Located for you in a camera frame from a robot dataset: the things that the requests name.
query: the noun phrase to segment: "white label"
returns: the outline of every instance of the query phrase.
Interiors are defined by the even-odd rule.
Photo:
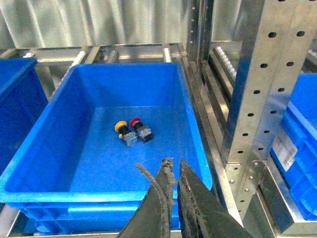
[[[281,127],[278,130],[272,148],[276,153],[278,160],[282,164],[283,169],[287,172],[295,162],[295,155],[298,149]]]

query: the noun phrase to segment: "blue crate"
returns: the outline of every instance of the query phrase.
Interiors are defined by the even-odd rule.
[[[303,217],[313,221],[317,221],[316,89],[317,74],[300,75],[271,151]]]
[[[0,175],[47,102],[35,59],[0,59]]]
[[[115,124],[141,117],[154,132],[127,147]],[[42,234],[120,230],[140,205],[163,158],[175,176],[185,159],[212,178],[182,67],[175,63],[79,65],[70,70],[0,178],[0,200]],[[177,188],[172,227],[179,228]]]

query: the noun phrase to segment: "white curtain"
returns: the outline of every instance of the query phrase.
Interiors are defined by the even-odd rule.
[[[0,0],[0,49],[186,43],[190,0]]]

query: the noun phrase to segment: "perforated metal upright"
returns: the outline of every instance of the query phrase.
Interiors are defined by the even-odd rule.
[[[221,157],[243,218],[316,32],[317,1],[245,0],[248,28]]]

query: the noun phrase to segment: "metal shelving rack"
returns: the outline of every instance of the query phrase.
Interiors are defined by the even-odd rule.
[[[214,179],[213,193],[221,204],[254,237],[317,237],[317,222],[302,217],[269,155],[300,71],[317,69],[316,55],[308,53],[317,28],[317,1],[244,4],[248,27],[242,43],[212,42],[214,2],[192,0],[186,51],[181,44],[114,45],[10,49],[0,57],[36,57],[36,71],[50,86],[44,88],[48,97],[69,67],[79,63],[181,64]],[[5,206],[0,235],[21,236],[26,221]],[[180,238],[180,231],[171,237]]]

